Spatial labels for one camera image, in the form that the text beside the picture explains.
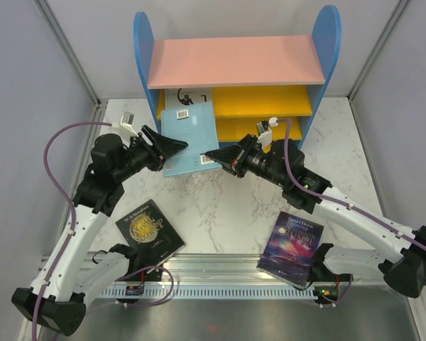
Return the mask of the light blue thin book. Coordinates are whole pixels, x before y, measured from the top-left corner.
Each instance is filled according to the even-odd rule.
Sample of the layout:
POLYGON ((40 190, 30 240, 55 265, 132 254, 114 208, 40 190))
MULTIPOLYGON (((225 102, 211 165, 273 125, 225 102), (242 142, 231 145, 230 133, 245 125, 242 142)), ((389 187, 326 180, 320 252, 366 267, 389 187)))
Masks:
POLYGON ((205 155, 219 148, 211 102, 162 111, 161 128, 164 136, 187 143, 187 148, 165 162, 163 175, 166 178, 221 167, 205 155))

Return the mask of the pale grey Gatsby book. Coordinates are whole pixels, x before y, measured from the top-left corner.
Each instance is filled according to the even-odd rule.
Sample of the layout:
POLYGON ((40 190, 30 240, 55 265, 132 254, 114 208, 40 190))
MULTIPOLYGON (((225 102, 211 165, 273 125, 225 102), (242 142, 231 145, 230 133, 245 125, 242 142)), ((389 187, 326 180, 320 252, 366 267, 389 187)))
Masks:
POLYGON ((193 104, 212 101, 210 88, 179 88, 165 90, 165 108, 179 109, 193 104))

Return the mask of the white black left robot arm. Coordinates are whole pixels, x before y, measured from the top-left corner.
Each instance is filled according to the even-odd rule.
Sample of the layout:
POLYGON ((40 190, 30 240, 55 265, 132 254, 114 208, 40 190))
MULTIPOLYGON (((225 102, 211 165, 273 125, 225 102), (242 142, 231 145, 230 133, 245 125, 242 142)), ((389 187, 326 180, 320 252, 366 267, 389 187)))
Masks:
POLYGON ((131 132, 125 145, 117 134, 96 138, 74 197, 67 196, 71 220, 49 259, 27 288, 17 288, 11 302, 31 322, 31 338, 47 328, 64 336, 81 325, 88 307, 110 284, 132 281, 153 270, 143 266, 143 255, 124 244, 114 245, 105 258, 80 274, 92 242, 111 217, 124 194, 123 183, 147 168, 161 171, 164 163, 186 149, 184 141, 171 139, 142 126, 131 132))

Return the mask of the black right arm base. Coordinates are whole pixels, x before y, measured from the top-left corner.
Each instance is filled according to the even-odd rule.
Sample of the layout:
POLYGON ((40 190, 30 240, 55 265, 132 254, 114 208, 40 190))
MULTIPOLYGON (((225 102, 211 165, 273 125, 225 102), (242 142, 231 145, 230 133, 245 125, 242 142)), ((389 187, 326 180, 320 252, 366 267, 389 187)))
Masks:
POLYGON ((331 271, 325 265, 326 254, 334 245, 332 243, 322 243, 310 255, 307 260, 308 277, 305 287, 317 282, 336 282, 337 278, 340 281, 349 281, 351 274, 345 272, 331 271))

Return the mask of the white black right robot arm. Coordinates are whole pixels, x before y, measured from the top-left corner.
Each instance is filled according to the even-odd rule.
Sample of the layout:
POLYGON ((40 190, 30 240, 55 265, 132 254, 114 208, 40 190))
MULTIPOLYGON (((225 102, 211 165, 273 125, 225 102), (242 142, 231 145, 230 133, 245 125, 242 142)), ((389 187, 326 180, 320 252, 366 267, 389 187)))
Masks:
POLYGON ((305 167, 305 155, 292 140, 274 141, 264 152, 257 137, 248 134, 206 156, 237 178, 253 173, 279 186, 290 206, 333 222, 371 245, 370 249, 321 245, 310 262, 315 278, 342 274, 379 278, 409 298, 419 297, 426 287, 426 226, 398 224, 348 198, 305 167))

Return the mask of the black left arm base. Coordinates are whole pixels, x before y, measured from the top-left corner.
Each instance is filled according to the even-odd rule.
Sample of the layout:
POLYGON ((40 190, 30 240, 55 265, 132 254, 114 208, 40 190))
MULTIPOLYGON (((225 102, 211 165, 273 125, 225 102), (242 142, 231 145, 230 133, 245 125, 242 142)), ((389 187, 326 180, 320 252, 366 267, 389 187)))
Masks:
POLYGON ((161 274, 158 272, 162 270, 151 265, 147 254, 124 244, 117 244, 115 252, 123 255, 129 261, 126 273, 117 281, 141 281, 143 283, 161 278, 161 274))

